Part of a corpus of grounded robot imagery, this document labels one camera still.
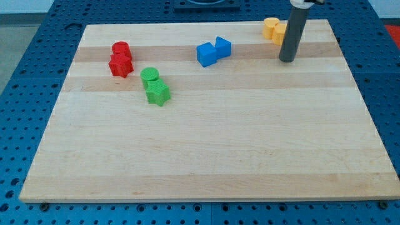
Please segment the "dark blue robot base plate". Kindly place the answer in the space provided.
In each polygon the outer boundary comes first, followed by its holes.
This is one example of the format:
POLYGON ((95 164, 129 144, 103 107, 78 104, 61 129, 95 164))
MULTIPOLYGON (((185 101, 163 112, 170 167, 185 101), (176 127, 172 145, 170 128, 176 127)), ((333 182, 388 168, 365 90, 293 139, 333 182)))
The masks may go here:
POLYGON ((214 9, 240 9, 241 0, 174 0, 175 11, 214 10, 214 9))

